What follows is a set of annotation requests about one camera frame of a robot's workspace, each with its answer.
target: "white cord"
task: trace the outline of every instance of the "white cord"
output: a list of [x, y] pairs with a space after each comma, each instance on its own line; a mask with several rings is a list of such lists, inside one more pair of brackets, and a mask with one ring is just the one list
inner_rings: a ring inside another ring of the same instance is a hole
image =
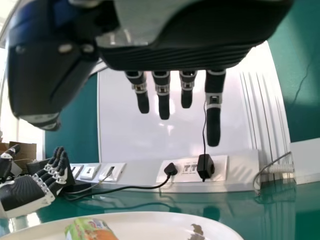
[[106, 180], [108, 177], [110, 177], [111, 174], [112, 174], [112, 171], [109, 171], [109, 172], [106, 174], [106, 176], [105, 176], [104, 179], [100, 180], [98, 183], [96, 183], [95, 185], [92, 185], [91, 187], [88, 187], [88, 188], [83, 189], [83, 190], [81, 190], [81, 191], [64, 192], [64, 194], [80, 194], [80, 193], [86, 192], [86, 191], [88, 191], [88, 190], [90, 190], [90, 189], [93, 189], [94, 187], [98, 186], [99, 184], [101, 184], [104, 180]]
[[293, 174], [294, 172], [293, 164], [275, 164], [263, 170], [262, 174]]
[[254, 189], [254, 192], [257, 194], [257, 195], [260, 195], [260, 190], [259, 189], [256, 189], [255, 187], [255, 183], [256, 183], [256, 179], [257, 177], [262, 174], [264, 172], [264, 170], [268, 167], [270, 167], [271, 165], [273, 165], [274, 163], [278, 162], [279, 160], [283, 159], [284, 157], [288, 156], [291, 154], [291, 151], [288, 151], [287, 153], [283, 154], [282, 156], [278, 157], [276, 160], [270, 162], [268, 165], [264, 166], [253, 178], [253, 181], [252, 181], [252, 187]]

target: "white wall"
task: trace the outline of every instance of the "white wall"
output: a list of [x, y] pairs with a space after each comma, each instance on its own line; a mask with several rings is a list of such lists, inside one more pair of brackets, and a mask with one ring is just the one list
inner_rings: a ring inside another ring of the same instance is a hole
[[[205, 75], [205, 71], [198, 72], [192, 106], [183, 109], [179, 72], [171, 72], [171, 114], [169, 120], [161, 120], [150, 72], [147, 73], [150, 112], [141, 114], [136, 94], [125, 74], [111, 69], [101, 71], [98, 78], [101, 162], [168, 160], [203, 153]], [[219, 155], [250, 150], [251, 141], [240, 72], [237, 68], [228, 69], [221, 112], [221, 140], [217, 147], [207, 146], [207, 153]]]

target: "window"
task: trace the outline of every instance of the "window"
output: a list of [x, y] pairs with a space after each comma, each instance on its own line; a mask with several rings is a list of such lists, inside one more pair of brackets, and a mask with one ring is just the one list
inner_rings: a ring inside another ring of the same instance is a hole
[[2, 131], [2, 142], [16, 141], [36, 144], [36, 159], [42, 160], [44, 159], [44, 131], [22, 119], [16, 119], [12, 114], [8, 97], [8, 83], [4, 78], [5, 66], [6, 50], [0, 48], [0, 91], [2, 91], [0, 94], [0, 130]]

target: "white plate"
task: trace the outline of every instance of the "white plate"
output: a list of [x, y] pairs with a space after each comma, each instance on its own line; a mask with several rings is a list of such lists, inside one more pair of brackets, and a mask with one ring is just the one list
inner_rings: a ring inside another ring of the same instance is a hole
[[[171, 212], [122, 212], [89, 215], [104, 220], [119, 240], [244, 240], [220, 222]], [[1, 240], [65, 240], [65, 227], [76, 217], [8, 234]]]

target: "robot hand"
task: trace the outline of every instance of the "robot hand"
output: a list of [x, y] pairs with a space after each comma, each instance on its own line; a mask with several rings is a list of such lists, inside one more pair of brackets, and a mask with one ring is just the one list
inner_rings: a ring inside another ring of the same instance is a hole
[[60, 112], [101, 57], [125, 71], [143, 114], [150, 108], [144, 72], [151, 71], [159, 115], [167, 120], [170, 71], [180, 71], [181, 104], [189, 108], [197, 70], [206, 70], [207, 142], [217, 146], [226, 69], [275, 32], [293, 0], [149, 2], [34, 0], [21, 8], [7, 41], [13, 114], [58, 130]]
[[0, 185], [0, 218], [15, 218], [49, 206], [62, 188], [74, 184], [67, 153], [59, 147], [44, 169]]

